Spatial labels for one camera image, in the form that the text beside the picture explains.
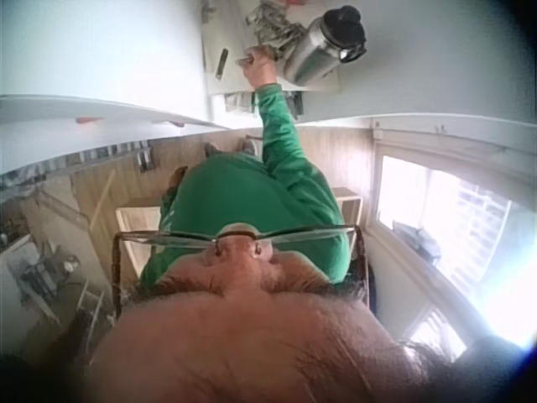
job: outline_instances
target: shoe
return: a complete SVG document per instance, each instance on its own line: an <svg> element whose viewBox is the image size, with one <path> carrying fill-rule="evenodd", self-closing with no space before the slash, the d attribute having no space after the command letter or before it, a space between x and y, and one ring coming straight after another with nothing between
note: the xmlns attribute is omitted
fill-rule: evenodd
<svg viewBox="0 0 537 403"><path fill-rule="evenodd" d="M213 143L205 143L204 150L206 158L222 153Z"/></svg>
<svg viewBox="0 0 537 403"><path fill-rule="evenodd" d="M251 155L252 157L258 156L258 149L255 146L255 143L251 139L244 139L241 145L241 152L244 154Z"/></svg>

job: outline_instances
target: green sweater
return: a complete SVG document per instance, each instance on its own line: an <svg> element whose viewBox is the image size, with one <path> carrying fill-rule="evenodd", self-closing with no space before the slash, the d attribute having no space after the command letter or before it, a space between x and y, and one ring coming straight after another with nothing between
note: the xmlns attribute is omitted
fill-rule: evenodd
<svg viewBox="0 0 537 403"><path fill-rule="evenodd" d="M260 232L311 225L343 224L322 173L305 157L280 85L257 91L263 120L263 162L242 154L218 154L190 170L166 195L159 229L216 235L235 222ZM307 256L333 282L345 276L350 259L347 237L279 244ZM141 281L154 284L181 255L166 248L154 254Z"/></svg>

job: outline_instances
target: thermos lid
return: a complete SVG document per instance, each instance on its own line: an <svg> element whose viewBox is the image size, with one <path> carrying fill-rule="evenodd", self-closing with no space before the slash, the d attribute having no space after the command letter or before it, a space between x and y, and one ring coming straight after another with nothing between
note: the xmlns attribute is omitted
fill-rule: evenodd
<svg viewBox="0 0 537 403"><path fill-rule="evenodd" d="M321 19L321 31L335 46L351 49L366 40L362 16L353 6L328 10Z"/></svg>

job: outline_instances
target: green sleeve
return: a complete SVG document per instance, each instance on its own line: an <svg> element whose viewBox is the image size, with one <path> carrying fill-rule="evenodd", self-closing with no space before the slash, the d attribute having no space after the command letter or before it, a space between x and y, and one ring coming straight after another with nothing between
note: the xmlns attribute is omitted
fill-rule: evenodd
<svg viewBox="0 0 537 403"><path fill-rule="evenodd" d="M326 178L309 162L279 84L257 90L263 120L263 162L268 173L324 224L343 224Z"/></svg>

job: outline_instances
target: hand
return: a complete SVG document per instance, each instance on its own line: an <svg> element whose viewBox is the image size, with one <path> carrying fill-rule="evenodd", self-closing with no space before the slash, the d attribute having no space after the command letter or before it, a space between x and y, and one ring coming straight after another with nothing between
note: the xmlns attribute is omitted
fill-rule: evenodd
<svg viewBox="0 0 537 403"><path fill-rule="evenodd" d="M251 58L241 60L239 64L250 85L257 90L262 86L276 83L276 65L270 49L266 46L256 46L250 48L248 53Z"/></svg>

